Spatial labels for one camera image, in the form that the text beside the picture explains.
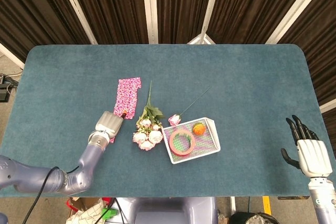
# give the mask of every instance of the pink patterned cloth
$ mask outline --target pink patterned cloth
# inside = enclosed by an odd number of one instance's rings
[[[114,114],[121,116],[124,111],[127,111],[125,119],[133,119],[135,115],[135,108],[137,107],[137,93],[141,88],[141,79],[129,78],[119,79],[117,90],[117,101],[114,106]]]

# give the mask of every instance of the dark curtain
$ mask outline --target dark curtain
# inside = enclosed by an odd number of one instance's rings
[[[78,0],[99,44],[148,43],[144,0]]]
[[[37,45],[89,44],[68,0],[1,0],[0,38],[20,60]]]
[[[216,0],[208,31],[218,44],[263,44],[295,0]]]
[[[201,33],[208,0],[157,0],[159,43],[185,44]]]
[[[322,116],[336,157],[336,109],[327,111],[323,113]]]
[[[336,99],[336,0],[312,0],[279,43],[303,50],[320,105]]]

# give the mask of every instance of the blue table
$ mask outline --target blue table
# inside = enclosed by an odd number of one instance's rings
[[[285,121],[292,114],[325,141],[332,157],[306,60],[295,45],[35,47],[1,154],[29,165],[73,169],[100,115],[113,111],[118,79],[131,77],[142,79],[135,118],[125,121],[92,188],[81,196],[308,195],[308,178],[280,154],[285,147],[297,158]],[[149,152],[132,143],[151,80],[152,103],[166,117],[212,85],[183,121],[215,120],[219,153],[173,165],[164,143]],[[335,173],[330,178],[336,182]],[[0,196],[22,194],[6,188]]]

